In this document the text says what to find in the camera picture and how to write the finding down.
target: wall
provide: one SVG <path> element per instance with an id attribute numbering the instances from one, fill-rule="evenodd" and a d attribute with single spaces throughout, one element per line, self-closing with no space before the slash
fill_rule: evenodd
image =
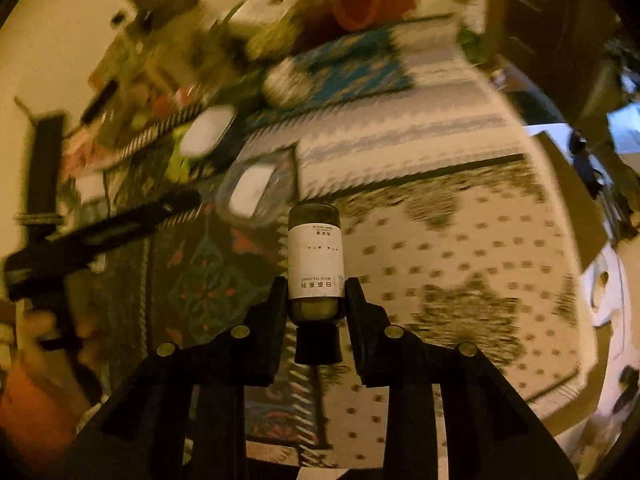
<path id="1" fill-rule="evenodd" d="M 222 10 L 238 0 L 205 1 Z M 123 0 L 20 0 L 0 28 L 0 256 L 20 239 L 13 218 L 21 204 L 29 124 L 14 96 L 36 113 L 64 108 L 71 122 L 77 121 L 92 96 L 86 78 L 113 39 L 109 20 L 123 5 Z M 421 0 L 420 8 L 432 12 L 447 5 L 447 0 Z"/>

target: white label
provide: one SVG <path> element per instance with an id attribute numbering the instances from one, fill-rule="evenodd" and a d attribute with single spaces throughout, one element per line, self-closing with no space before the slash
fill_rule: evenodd
<path id="1" fill-rule="evenodd" d="M 331 224 L 289 230 L 289 299 L 344 297 L 342 233 Z"/>

